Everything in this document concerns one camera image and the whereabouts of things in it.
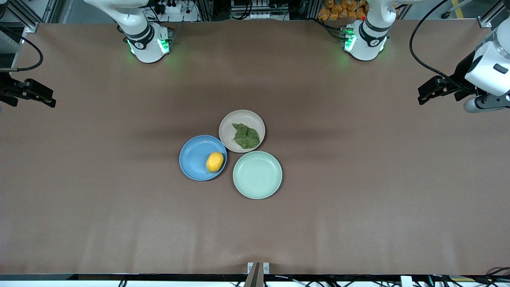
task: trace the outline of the tabletop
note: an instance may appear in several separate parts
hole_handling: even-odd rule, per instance
[[[115,25],[41,24],[43,64],[16,78],[57,106],[3,105],[0,273],[484,274],[510,265],[506,111],[453,96],[419,106],[433,73],[396,21],[360,62],[310,21],[184,23],[171,55],[143,64]],[[487,34],[426,21],[416,53],[452,73]],[[37,55],[24,45],[19,66]],[[224,172],[197,182],[178,156],[222,118],[261,116],[258,150],[280,189],[242,196]]]

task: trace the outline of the yellow floor tape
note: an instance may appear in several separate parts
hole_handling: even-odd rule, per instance
[[[458,5],[458,0],[451,0],[451,3],[454,6],[456,6],[456,5]],[[457,19],[463,19],[464,18],[464,15],[462,15],[462,10],[460,8],[455,10],[455,15],[457,16]]]

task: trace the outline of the yellow lemon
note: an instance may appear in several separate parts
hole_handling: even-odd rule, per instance
[[[223,155],[220,152],[214,152],[209,155],[207,159],[207,170],[210,173],[215,173],[220,170],[221,165],[223,164]]]

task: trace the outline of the mint green plate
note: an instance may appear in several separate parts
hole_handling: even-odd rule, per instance
[[[278,160],[261,151],[243,155],[234,167],[237,190],[251,199],[263,199],[275,193],[282,183],[282,166]]]

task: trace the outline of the green leaf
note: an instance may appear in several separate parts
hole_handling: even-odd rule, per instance
[[[245,124],[232,124],[236,131],[234,140],[244,149],[252,149],[259,145],[259,134],[255,129],[247,127]]]

